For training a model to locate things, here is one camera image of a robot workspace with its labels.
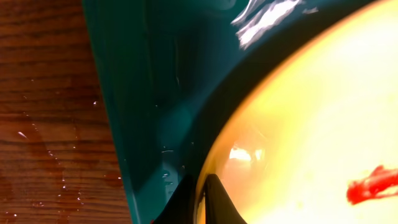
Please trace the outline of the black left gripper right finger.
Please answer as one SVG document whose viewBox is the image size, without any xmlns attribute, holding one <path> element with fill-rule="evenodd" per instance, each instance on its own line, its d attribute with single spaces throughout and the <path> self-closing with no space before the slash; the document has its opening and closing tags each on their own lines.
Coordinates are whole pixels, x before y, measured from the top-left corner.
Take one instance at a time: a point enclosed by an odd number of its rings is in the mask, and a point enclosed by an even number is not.
<svg viewBox="0 0 398 224">
<path fill-rule="evenodd" d="M 208 175 L 203 188 L 206 224 L 247 224 L 216 174 Z"/>
</svg>

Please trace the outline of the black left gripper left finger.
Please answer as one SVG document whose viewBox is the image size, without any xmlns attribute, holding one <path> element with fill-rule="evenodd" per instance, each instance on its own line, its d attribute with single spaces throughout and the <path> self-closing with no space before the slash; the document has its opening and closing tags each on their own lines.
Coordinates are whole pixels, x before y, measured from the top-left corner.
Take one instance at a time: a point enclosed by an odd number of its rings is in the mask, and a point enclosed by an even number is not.
<svg viewBox="0 0 398 224">
<path fill-rule="evenodd" d="M 193 224 L 195 187 L 195 179 L 186 175 L 152 224 Z"/>
</svg>

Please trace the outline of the yellow plate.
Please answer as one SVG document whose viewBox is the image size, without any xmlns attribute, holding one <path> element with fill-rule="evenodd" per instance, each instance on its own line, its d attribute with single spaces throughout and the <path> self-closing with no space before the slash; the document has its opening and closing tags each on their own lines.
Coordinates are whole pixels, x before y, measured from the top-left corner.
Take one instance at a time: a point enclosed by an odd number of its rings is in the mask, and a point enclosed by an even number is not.
<svg viewBox="0 0 398 224">
<path fill-rule="evenodd" d="M 200 173 L 247 223 L 396 223 L 397 182 L 355 205 L 347 191 L 397 172 L 397 2 L 376 1 L 274 70 L 227 122 Z"/>
</svg>

